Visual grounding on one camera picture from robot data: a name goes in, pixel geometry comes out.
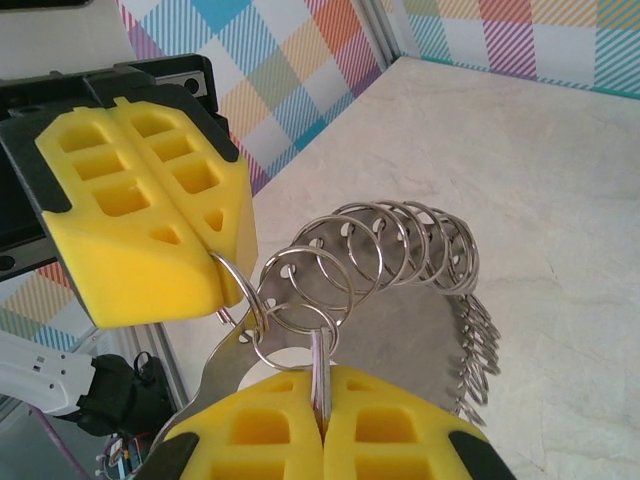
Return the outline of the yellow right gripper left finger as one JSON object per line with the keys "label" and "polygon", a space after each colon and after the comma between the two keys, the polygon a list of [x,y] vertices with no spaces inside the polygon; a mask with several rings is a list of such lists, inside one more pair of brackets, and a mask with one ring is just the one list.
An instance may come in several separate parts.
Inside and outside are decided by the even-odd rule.
{"label": "yellow right gripper left finger", "polygon": [[172,427],[144,479],[321,479],[311,375],[279,373]]}

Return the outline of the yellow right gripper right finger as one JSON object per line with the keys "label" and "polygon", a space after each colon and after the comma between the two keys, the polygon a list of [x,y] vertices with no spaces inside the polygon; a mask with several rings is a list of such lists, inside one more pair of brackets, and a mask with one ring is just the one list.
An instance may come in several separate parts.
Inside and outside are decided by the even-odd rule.
{"label": "yellow right gripper right finger", "polygon": [[326,479],[513,479],[471,423],[345,365],[331,367]]}

